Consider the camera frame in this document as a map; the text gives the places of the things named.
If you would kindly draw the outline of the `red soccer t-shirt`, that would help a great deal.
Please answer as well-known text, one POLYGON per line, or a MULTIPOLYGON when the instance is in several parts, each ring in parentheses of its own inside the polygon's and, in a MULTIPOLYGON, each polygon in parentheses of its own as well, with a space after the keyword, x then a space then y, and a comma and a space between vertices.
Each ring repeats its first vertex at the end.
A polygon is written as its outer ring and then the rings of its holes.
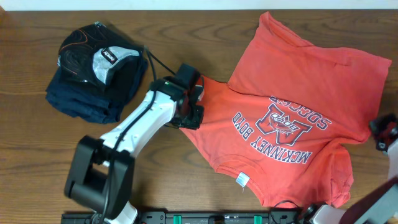
POLYGON ((362 50, 317 47, 265 12, 230 79, 204 78, 203 121, 184 133, 265 207, 340 207, 354 181, 345 146, 370 137, 390 66, 362 50))

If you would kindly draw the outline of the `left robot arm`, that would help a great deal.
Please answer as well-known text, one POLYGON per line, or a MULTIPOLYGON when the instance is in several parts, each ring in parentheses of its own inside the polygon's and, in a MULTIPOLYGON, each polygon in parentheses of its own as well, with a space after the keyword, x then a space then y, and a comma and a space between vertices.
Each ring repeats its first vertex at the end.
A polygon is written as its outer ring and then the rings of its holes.
POLYGON ((76 146, 64 194, 93 214, 62 222, 134 223, 137 210, 129 199, 136 157, 165 125, 198 129, 204 89, 200 72, 182 64, 175 75, 154 80, 142 103, 110 132, 98 139, 84 136, 76 146))

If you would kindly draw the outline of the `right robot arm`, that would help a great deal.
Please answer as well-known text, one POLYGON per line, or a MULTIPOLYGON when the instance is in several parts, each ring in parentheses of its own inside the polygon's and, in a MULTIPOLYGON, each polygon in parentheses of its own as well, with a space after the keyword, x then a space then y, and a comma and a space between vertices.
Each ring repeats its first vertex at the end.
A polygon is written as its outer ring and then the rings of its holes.
POLYGON ((388 114, 369 123, 376 149, 389 159, 388 180, 347 210, 312 205, 298 221, 309 224, 378 224, 397 216, 397 116, 388 114))

